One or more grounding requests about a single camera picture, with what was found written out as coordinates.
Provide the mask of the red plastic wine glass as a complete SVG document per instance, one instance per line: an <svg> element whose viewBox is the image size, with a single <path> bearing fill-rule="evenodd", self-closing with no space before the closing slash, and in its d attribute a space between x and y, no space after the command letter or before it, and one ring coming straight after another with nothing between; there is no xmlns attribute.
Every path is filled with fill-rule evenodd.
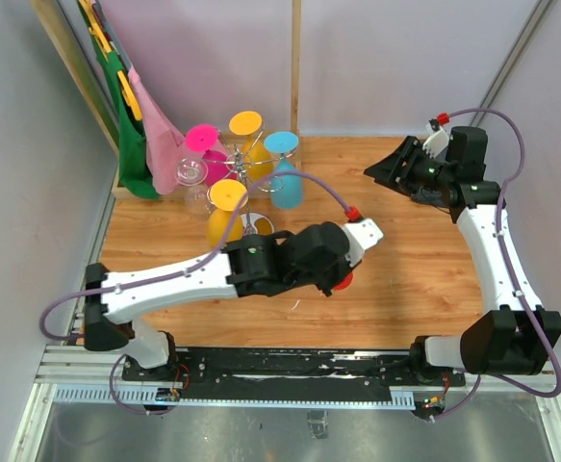
<svg viewBox="0 0 561 462"><path fill-rule="evenodd" d="M339 282L337 285L335 285L333 290L334 291L345 290L346 288L348 288L350 286L352 281L353 281L353 273L351 272L341 282Z"/></svg>

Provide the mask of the blue plastic wine glass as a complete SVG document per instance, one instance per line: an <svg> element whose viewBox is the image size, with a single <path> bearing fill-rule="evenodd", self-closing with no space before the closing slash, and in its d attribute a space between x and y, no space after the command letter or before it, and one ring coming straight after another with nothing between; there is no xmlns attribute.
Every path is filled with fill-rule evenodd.
<svg viewBox="0 0 561 462"><path fill-rule="evenodd" d="M264 141L264 147L268 152L279 155L273 173L283 173L283 176L273 177L269 181L271 201L278 209L294 209L303 202L302 179L293 175L296 168L289 160L290 154L293 154L298 144L298 136L289 131L275 132Z"/></svg>

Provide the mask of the yellow wine glass back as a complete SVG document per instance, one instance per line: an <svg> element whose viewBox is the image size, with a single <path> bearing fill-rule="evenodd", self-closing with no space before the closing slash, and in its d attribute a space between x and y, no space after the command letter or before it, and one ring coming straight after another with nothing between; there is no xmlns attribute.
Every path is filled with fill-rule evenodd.
<svg viewBox="0 0 561 462"><path fill-rule="evenodd" d="M252 181L258 181L271 174L273 163L270 153L264 146L262 116L250 110L239 112L230 119L229 130L233 135L244 139L240 152L247 176Z"/></svg>

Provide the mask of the yellow wine glass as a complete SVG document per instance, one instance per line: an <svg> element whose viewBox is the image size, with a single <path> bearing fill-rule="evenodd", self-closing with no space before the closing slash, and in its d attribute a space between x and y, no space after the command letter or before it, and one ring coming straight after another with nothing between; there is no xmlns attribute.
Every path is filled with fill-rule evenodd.
<svg viewBox="0 0 561 462"><path fill-rule="evenodd" d="M247 176L252 181L258 181L271 174L273 163L270 153L264 146L262 116L250 110L239 112L230 119L229 130L233 135L244 139L240 152Z"/></svg>
<svg viewBox="0 0 561 462"><path fill-rule="evenodd" d="M233 212L246 193L246 187L237 180L223 179L214 183L208 193L215 209L208 219L207 240L211 247L216 247L221 241Z"/></svg>

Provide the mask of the clear wine glass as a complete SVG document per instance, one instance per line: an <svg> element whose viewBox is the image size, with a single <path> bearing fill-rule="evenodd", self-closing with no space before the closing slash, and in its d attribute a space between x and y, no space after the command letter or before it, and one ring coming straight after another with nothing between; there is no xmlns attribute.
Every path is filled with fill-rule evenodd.
<svg viewBox="0 0 561 462"><path fill-rule="evenodd" d="M184 202L187 210L201 219L207 219L213 209L206 183L208 173L205 161L195 157L181 159L175 171L178 184L185 188Z"/></svg>

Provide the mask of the pink plastic wine glass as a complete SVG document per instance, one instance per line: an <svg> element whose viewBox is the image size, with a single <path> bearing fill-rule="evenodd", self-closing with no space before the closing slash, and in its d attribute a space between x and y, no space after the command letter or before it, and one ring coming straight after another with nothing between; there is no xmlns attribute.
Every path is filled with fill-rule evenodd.
<svg viewBox="0 0 561 462"><path fill-rule="evenodd" d="M202 161L207 168L204 180L207 187L212 187L223 179L237 178L232 165L228 164L228 150L219 140L220 132L211 124L199 124L192 127L185 136L187 148L194 153L202 154Z"/></svg>

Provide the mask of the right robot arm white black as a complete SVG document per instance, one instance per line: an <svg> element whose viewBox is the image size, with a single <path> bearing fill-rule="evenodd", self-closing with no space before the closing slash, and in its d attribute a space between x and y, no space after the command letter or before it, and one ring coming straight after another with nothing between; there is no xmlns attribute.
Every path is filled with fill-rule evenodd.
<svg viewBox="0 0 561 462"><path fill-rule="evenodd" d="M411 346L410 377L428 385L443 369L472 374L536 375L561 335L561 316L544 308L523 272L509 232L501 187L484 178L487 133L439 129L426 141L409 136L365 175L394 192L438 193L470 250L484 313L459 336L420 336Z"/></svg>

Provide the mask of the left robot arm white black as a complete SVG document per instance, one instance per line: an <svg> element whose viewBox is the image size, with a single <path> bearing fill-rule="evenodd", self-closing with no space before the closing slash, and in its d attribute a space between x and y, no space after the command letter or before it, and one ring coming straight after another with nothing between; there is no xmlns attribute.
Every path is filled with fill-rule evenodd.
<svg viewBox="0 0 561 462"><path fill-rule="evenodd" d="M172 335L154 329L143 315L186 303L283 294L313 285L324 295L346 280L366 249L356 226L310 225L297 234L253 234L184 262L132 272L87 269L84 347L121 351L155 379L178 369Z"/></svg>

